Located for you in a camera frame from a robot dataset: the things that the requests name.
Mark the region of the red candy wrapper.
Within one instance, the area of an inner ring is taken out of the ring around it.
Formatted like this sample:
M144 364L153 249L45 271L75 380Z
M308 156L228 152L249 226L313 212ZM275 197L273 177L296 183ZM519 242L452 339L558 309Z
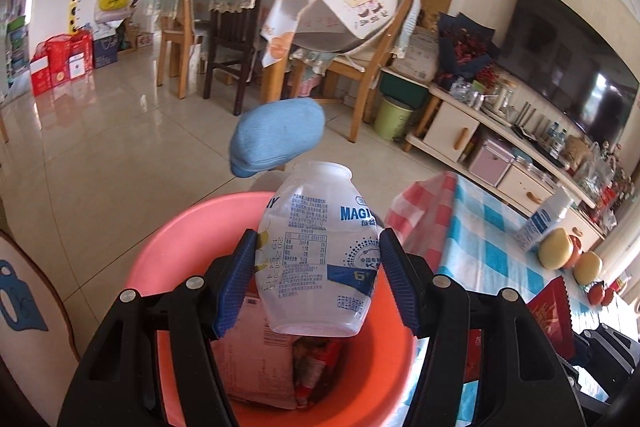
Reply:
M556 353L566 361L573 358L576 355L576 348L570 317L570 300L568 300L563 277L559 275L544 286L544 289L527 303L527 308L533 313ZM471 329L469 332L465 383L477 381L480 378L482 336L480 329Z

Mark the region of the grey wipes packet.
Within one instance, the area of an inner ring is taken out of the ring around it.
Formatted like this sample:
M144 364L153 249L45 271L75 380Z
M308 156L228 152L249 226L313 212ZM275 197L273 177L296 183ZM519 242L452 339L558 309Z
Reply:
M234 399L295 410L293 343L270 329L258 297L244 298L232 329L212 343L224 390Z

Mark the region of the small white yogurt bottle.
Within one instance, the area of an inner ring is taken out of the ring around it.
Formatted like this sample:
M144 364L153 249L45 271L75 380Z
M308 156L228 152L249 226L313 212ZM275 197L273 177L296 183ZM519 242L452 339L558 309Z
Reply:
M381 254L375 215L347 167L296 165L270 198L257 233L255 283L273 332L360 332Z

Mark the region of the red snack wrapper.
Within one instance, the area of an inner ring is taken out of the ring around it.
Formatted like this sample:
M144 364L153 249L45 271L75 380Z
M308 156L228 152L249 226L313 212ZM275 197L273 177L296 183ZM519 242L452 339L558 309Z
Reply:
M341 339L326 337L300 337L293 343L294 397L298 409L310 407L326 393L343 345Z

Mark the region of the pink trash bin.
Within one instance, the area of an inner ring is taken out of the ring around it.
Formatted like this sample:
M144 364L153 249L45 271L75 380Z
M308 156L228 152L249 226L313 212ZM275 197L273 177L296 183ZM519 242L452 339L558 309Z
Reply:
M385 275L376 280L360 333L341 352L328 394L307 410L286 411L217 399L207 390L215 377L213 324L221 300L205 271L218 267L248 229L257 228L268 192L243 192L206 200L156 232L134 262L127 284L145 303L160 303L157 368L164 414L173 426L216 426L221 407L233 426L385 426L400 423L402 397L416 358L416 340L401 323Z

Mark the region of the small tangerine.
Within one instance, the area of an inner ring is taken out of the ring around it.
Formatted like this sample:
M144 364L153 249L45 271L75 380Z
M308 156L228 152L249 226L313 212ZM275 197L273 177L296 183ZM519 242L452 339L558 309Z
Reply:
M606 288L603 295L603 299L601 301L601 306L607 307L610 303L612 303L614 294L615 294L615 291L612 287Z

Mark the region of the tangerine with leaf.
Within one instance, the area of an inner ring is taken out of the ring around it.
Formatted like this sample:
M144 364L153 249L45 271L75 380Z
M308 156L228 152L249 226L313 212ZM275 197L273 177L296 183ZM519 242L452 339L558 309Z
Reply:
M600 306L605 296L605 287L603 282L594 283L588 291L587 298L590 306Z

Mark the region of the yellow pear right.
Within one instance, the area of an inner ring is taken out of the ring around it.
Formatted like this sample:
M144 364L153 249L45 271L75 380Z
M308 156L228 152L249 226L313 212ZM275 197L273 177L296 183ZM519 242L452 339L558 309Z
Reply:
M597 280L601 269L601 258L593 251L586 251L579 256L579 259L574 265L574 279L578 285L588 286Z

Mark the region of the yellow pear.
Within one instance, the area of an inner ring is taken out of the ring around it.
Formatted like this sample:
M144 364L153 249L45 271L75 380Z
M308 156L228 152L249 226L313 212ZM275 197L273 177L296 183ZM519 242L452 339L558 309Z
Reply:
M588 286L597 280L601 269L601 258L593 251L586 251L579 256L579 259L574 265L574 279L578 285Z
M574 244L563 228L552 230L539 244L538 260L547 270L559 270L567 264Z

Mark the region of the red apple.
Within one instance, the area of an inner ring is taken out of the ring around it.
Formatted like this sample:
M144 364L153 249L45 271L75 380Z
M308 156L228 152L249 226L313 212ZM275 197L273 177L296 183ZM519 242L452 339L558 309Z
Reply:
M565 265L562 266L563 270L573 269L582 254L582 241L580 238L574 234L570 234L568 238L570 239L570 243L572 243L573 250Z

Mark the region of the yellow pear left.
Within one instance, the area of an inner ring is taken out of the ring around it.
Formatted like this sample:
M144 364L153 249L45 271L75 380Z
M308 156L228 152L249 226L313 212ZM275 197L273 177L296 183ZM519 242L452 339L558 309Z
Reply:
M539 244L538 260L547 270L559 270L567 264L574 244L563 228L552 230Z

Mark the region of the tall white milk bottle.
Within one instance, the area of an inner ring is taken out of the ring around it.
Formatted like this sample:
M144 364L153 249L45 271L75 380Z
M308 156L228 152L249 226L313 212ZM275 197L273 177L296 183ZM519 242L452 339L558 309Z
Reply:
M526 253L539 244L564 220L571 205L572 195L564 186L559 186L515 233L514 239L521 251Z

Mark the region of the blue checkered tablecloth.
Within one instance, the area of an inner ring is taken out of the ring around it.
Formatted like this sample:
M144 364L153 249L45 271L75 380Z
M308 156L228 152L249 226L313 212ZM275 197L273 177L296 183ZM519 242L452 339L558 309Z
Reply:
M463 176L445 172L416 182L397 196L388 210L385 230L393 230L402 249L422 257L434 274L446 275L477 294L495 296L502 288L512 288L527 306L561 275L574 334L603 323L639 342L636 321L626 303L614 299L607 307L590 306L585 287L573 275L544 269L533 251L521 251L514 236L522 224L522 216L495 196ZM608 397L585 369L556 355L574 392L578 383L593 398L604 401ZM463 384L454 426L475 426L477 386L478 380ZM582 413L582 426L634 426L639 421L639 411Z

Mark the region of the white tv cabinet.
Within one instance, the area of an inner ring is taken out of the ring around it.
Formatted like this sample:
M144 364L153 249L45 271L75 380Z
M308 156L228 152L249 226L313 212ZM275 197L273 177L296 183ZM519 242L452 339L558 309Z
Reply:
M511 128L437 87L430 89L419 124L406 134L405 149L413 147L484 187L525 217L557 187L565 187L573 199L562 221L567 234L578 237L586 251L604 241L604 233L586 213L594 207L593 200L567 171Z

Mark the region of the pink storage box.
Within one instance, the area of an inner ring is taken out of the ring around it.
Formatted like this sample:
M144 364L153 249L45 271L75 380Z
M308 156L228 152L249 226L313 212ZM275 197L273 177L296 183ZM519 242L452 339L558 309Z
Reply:
M483 134L471 154L469 172L497 187L513 161L510 147L493 135Z

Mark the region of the white electric kettle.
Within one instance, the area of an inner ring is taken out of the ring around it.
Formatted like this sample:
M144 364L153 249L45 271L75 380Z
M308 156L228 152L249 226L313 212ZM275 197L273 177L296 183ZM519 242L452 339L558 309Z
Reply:
M492 90L485 95L483 108L489 110L490 113L508 119L511 98L513 98L515 89L516 83L513 80L498 80Z

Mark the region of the green waste bucket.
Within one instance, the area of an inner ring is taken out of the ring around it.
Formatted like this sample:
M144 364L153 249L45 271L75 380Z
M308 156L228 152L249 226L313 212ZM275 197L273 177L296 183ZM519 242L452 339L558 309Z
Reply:
M405 132L413 109L396 98L384 96L373 124L374 132L382 139L395 141Z

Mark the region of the black flat television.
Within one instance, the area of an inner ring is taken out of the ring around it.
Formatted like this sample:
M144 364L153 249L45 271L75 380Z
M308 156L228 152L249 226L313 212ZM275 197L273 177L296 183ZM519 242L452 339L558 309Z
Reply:
M617 142L638 93L612 46L561 0L516 0L498 64L589 138Z

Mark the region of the dark flower bouquet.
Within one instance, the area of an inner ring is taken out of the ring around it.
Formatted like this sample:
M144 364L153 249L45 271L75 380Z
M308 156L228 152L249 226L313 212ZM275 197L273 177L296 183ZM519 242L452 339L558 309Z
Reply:
M495 29L486 27L462 12L439 14L437 22L438 71L434 83L449 91L456 80L477 81L486 91L495 86L495 61L499 48L492 42Z

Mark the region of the wooden chair with cloth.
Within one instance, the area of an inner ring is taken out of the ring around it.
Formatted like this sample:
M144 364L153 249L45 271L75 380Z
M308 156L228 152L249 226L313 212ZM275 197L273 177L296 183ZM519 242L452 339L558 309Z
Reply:
M337 80L352 80L358 92L348 139L355 143L370 119L374 80L390 58L405 56L420 9L421 0L265 0L262 101L281 98L288 66L294 98L306 72L324 79L324 103L337 100Z

